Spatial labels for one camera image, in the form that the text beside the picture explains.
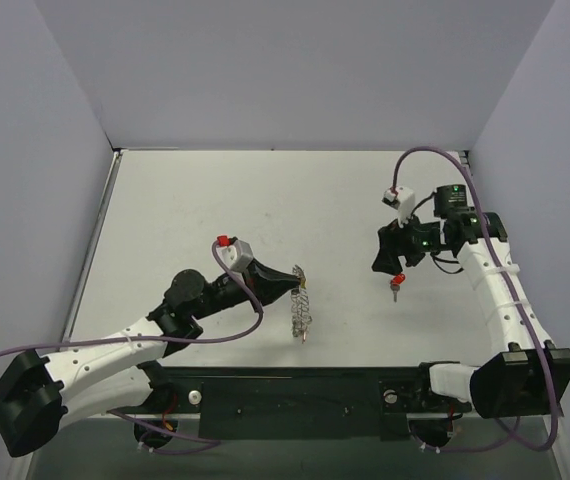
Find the red tag key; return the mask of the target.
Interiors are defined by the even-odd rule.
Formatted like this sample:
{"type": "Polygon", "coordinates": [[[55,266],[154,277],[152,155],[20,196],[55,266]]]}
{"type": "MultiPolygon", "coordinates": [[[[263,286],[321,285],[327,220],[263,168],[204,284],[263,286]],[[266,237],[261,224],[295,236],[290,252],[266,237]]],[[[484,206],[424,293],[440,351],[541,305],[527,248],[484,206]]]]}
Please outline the red tag key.
{"type": "Polygon", "coordinates": [[[393,294],[393,301],[398,301],[398,295],[401,290],[401,286],[404,283],[406,276],[403,273],[394,275],[390,281],[390,290],[393,294]]]}

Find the metal disc key organizer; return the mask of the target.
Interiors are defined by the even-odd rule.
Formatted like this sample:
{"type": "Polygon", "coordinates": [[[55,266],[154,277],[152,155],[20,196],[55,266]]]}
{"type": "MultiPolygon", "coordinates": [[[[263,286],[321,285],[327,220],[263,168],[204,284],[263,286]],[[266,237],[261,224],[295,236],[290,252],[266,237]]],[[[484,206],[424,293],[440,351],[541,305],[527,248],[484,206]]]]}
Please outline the metal disc key organizer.
{"type": "Polygon", "coordinates": [[[299,265],[294,265],[292,274],[299,280],[299,286],[290,292],[292,336],[304,344],[309,336],[310,326],[313,322],[310,313],[309,294],[306,287],[306,276],[299,265]]]}

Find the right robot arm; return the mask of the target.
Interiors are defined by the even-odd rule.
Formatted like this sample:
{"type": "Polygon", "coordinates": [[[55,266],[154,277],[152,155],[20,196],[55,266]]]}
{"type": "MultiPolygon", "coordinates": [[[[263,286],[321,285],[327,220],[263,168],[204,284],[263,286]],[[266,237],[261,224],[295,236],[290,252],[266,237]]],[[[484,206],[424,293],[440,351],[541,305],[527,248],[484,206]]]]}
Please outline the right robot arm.
{"type": "Polygon", "coordinates": [[[489,331],[491,353],[480,366],[452,362],[428,365],[412,383],[414,402],[433,409],[447,397],[468,403],[483,418],[550,415],[570,381],[570,349],[559,348],[535,315],[519,281],[519,266],[500,217],[478,214],[461,184],[445,185],[431,195],[435,221],[423,223],[409,188],[385,191],[383,201],[397,212],[378,232],[372,269],[390,276],[399,292],[404,269],[426,256],[453,256],[467,278],[489,331]]]}

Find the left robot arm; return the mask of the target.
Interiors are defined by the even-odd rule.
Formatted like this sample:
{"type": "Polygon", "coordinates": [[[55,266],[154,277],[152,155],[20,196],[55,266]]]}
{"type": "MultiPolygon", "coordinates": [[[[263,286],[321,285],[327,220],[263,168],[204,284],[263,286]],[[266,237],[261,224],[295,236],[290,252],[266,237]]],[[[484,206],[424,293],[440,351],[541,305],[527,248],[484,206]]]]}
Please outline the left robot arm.
{"type": "Polygon", "coordinates": [[[252,260],[241,272],[226,269],[212,282],[196,270],[179,272],[161,303],[146,316],[98,340],[66,348],[15,348],[0,376],[0,436],[11,457],[32,453],[60,428],[122,407],[157,412],[172,388],[158,360],[203,343],[200,319],[252,303],[264,308],[304,281],[252,260]]]}

